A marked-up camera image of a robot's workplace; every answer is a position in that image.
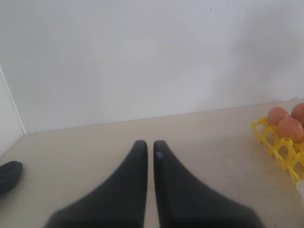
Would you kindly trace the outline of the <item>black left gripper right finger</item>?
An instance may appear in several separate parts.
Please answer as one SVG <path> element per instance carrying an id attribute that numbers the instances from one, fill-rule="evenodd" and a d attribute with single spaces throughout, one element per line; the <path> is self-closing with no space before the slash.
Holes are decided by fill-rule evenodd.
<path id="1" fill-rule="evenodd" d="M 153 144 L 154 186 L 161 228 L 262 228 L 261 219 L 209 188 L 174 155 L 164 140 Z"/>

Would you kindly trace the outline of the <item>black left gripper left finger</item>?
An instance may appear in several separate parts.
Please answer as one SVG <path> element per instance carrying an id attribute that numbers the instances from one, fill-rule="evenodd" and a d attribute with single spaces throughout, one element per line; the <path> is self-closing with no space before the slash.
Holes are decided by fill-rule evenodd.
<path id="1" fill-rule="evenodd" d="M 56 211 L 47 228 L 142 228 L 148 182 L 148 148 L 135 141 L 115 172 L 94 191 Z"/>

